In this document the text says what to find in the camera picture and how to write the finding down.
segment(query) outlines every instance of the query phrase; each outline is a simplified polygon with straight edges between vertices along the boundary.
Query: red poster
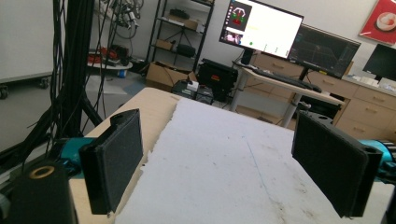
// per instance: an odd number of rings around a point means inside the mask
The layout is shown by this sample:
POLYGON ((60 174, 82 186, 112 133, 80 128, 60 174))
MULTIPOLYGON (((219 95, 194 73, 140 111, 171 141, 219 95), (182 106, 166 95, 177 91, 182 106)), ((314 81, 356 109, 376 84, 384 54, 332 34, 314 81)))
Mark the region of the red poster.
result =
POLYGON ((361 36, 389 45, 396 43, 396 0, 378 0, 361 36))

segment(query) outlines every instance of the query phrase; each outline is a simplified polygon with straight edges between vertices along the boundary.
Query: monitor screen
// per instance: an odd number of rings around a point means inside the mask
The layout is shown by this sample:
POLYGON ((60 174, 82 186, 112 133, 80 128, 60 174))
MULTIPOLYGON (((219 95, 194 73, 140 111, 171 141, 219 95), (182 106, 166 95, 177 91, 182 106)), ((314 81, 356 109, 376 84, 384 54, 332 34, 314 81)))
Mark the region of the monitor screen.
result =
POLYGON ((219 41, 287 59, 303 18, 262 2, 231 0, 219 41))
POLYGON ((377 44, 363 71, 376 75, 375 79, 381 77, 396 81, 396 49, 377 44))
POLYGON ((289 60, 325 75, 341 78, 361 43, 302 24, 289 60))

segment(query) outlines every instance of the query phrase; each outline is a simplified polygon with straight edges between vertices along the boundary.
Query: wooden drawer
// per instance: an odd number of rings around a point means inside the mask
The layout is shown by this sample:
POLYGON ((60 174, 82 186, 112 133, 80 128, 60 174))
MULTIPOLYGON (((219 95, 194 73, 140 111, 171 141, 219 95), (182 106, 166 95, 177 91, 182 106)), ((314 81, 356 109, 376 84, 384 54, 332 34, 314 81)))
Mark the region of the wooden drawer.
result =
POLYGON ((352 119, 377 129, 385 129, 394 116, 394 111, 380 105, 374 105, 353 99, 343 113, 343 118, 352 119))
POLYGON ((380 91, 374 91, 365 87, 359 87, 355 92, 355 97, 376 105, 396 110, 396 97, 380 91))
POLYGON ((251 109, 251 108, 244 107, 242 105, 238 105, 236 107, 235 111, 238 114, 246 115, 246 116, 249 116, 249 117, 252 117, 255 119, 259 118, 262 115, 262 112, 251 109))
POLYGON ((278 58, 274 58, 265 54, 259 54, 254 60, 254 65, 261 69, 278 72, 290 77, 299 77, 303 68, 300 65, 290 63, 278 58))
POLYGON ((245 90, 246 89, 255 89, 256 91, 265 91, 268 93, 271 92, 273 88, 274 88, 274 85, 264 83, 254 77, 249 77, 247 79, 247 84, 245 85, 245 90))
POLYGON ((393 118, 387 129, 382 132, 382 139, 387 139, 396 143, 396 117, 393 118))
POLYGON ((283 103, 289 103, 290 102, 289 96, 279 96, 279 95, 276 95, 276 94, 271 94, 268 97, 271 98, 271 99, 275 99, 275 100, 277 100, 279 102, 283 102, 283 103))
POLYGON ((263 97, 268 97, 268 96, 270 95, 270 93, 267 92, 267 91, 262 91, 262 90, 260 90, 260 89, 253 88, 253 87, 245 87, 245 88, 244 88, 244 91, 246 91, 246 92, 251 92, 251 93, 254 93, 254 94, 263 96, 263 97))
POLYGON ((272 95, 280 96, 280 97, 288 99, 288 100, 291 97, 292 93, 293 93, 293 91, 290 91, 290 90, 287 90, 284 88, 279 88, 279 87, 275 87, 271 90, 272 95))
POLYGON ((382 133, 380 129, 344 117, 340 118, 335 127, 356 139, 376 139, 382 133))
POLYGON ((352 98, 359 87, 356 84, 335 77, 328 77, 317 72, 309 73, 307 77, 305 77, 304 81, 311 81, 311 83, 320 86, 323 91, 328 91, 349 99, 352 98))

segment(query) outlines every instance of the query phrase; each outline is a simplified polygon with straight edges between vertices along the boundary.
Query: gray floor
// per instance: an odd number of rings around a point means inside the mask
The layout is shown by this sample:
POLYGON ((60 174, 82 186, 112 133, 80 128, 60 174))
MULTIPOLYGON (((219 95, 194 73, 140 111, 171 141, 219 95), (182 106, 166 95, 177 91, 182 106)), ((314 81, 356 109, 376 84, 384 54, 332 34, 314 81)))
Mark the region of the gray floor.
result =
MULTIPOLYGON (((145 78, 135 73, 128 73, 126 78, 120 78, 115 73, 106 73, 104 85, 104 105, 100 103, 98 114, 110 116, 120 105, 127 102, 135 94, 145 88, 145 78)), ((39 87, 40 80, 32 79, 9 83, 8 98, 0 100, 0 151, 22 142, 32 131, 35 123, 50 107, 50 89, 39 87)), ((99 76, 92 76, 86 92, 94 105, 97 98, 99 76)), ((228 108, 226 104, 215 102, 214 106, 228 108)), ((83 113, 82 124, 87 120, 83 113)), ((94 126, 89 121, 84 129, 88 133, 94 126)))

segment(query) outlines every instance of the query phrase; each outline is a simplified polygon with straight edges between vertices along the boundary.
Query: keyboard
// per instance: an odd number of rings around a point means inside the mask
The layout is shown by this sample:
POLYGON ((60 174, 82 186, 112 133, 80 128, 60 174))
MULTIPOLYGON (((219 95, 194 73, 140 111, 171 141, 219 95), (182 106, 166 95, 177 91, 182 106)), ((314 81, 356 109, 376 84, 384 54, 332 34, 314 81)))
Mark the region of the keyboard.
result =
POLYGON ((304 82, 300 79, 288 77, 288 76, 285 76, 285 75, 282 75, 279 73, 275 73, 275 72, 269 71, 269 70, 262 70, 260 68, 252 69, 252 71, 262 77, 269 77, 269 78, 277 80, 277 81, 288 83, 292 86, 300 87, 303 89, 308 89, 311 91, 321 92, 320 87, 318 87, 317 85, 304 82))

